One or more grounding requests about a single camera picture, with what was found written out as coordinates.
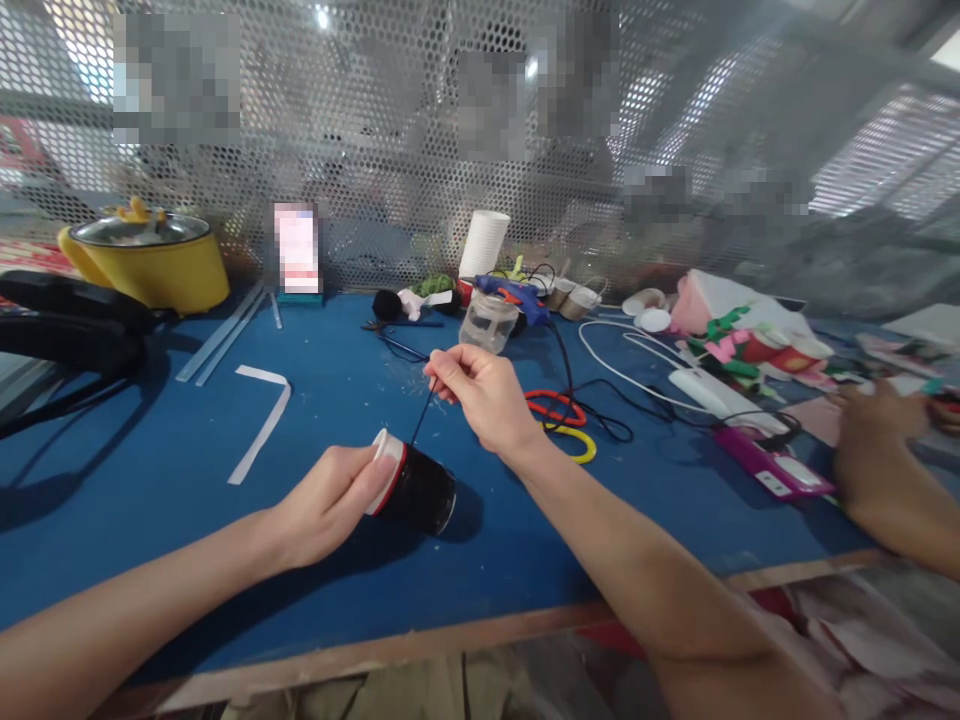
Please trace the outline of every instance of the metal mesh wall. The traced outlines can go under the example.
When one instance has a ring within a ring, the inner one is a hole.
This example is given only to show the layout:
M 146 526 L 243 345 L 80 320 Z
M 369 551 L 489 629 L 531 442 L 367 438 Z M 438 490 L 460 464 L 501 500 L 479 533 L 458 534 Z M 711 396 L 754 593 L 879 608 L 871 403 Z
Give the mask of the metal mesh wall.
M 136 193 L 210 220 L 231 271 L 255 274 L 267 203 L 320 201 L 328 282 L 356 289 L 454 271 L 470 214 L 484 207 L 512 217 L 507 256 L 570 258 L 574 277 L 605 275 L 615 292 L 652 268 L 696 264 L 760 285 L 789 280 L 830 305 L 815 273 L 797 277 L 797 249 L 892 215 L 897 237 L 884 242 L 932 238 L 952 258 L 925 294 L 955 278 L 957 76 L 772 0 L 622 2 L 612 8 L 619 63 L 592 79 L 618 88 L 616 134 L 544 137 L 545 76 L 527 61 L 523 157 L 461 159 L 461 56 L 535 58 L 552 18 L 610 10 L 573 0 L 0 0 L 0 234 L 49 237 L 47 226 Z M 239 17 L 236 137 L 113 142 L 115 12 Z M 33 222 L 9 221 L 24 216 Z

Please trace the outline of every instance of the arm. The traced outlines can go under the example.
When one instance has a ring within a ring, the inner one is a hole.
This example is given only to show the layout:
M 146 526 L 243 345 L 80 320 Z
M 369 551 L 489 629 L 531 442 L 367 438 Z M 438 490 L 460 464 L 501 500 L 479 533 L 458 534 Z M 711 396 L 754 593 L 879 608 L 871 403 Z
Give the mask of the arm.
M 330 448 L 279 505 L 135 568 L 0 635 L 10 718 L 85 718 L 180 632 L 246 588 L 320 560 L 388 479 L 373 448 Z
M 508 360 L 457 346 L 435 352 L 425 372 L 462 404 L 643 645 L 674 717 L 839 716 L 703 565 L 553 445 Z
M 960 582 L 960 506 L 910 452 L 927 427 L 925 398 L 900 397 L 887 382 L 876 394 L 842 388 L 834 461 L 843 507 L 877 542 Z

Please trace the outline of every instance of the green pom pom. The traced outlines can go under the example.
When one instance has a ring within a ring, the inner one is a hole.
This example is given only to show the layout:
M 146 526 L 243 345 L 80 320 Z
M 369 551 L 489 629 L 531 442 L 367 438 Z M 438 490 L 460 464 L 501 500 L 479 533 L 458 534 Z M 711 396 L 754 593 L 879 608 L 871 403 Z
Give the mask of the green pom pom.
M 410 289 L 420 297 L 426 297 L 434 293 L 454 290 L 456 287 L 457 284 L 449 275 L 431 275 L 422 283 L 414 285 Z

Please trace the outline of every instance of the wooden table edge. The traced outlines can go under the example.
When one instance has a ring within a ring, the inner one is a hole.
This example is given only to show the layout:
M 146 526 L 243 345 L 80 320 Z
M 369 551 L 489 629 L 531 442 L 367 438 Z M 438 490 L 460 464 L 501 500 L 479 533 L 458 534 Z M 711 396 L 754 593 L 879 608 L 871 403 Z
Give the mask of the wooden table edge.
M 724 578 L 733 590 L 747 592 L 777 587 L 870 565 L 888 557 L 869 549 L 824 560 L 753 570 Z M 547 635 L 615 620 L 604 602 L 535 610 L 475 620 L 406 635 L 341 645 L 283 660 L 199 673 L 151 685 L 124 688 L 94 715 L 95 720 L 139 718 L 219 702 L 235 697 L 308 685 L 435 655 L 468 652 L 484 647 Z

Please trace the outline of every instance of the yellow pot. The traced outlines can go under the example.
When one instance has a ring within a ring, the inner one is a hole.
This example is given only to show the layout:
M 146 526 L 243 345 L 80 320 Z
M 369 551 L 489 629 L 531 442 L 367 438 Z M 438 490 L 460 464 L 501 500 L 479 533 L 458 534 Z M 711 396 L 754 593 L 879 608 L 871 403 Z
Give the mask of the yellow pot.
M 109 217 L 64 228 L 60 249 L 85 280 L 114 288 L 154 309 L 206 312 L 230 293 L 210 226 L 167 214 L 152 235 L 145 223 Z

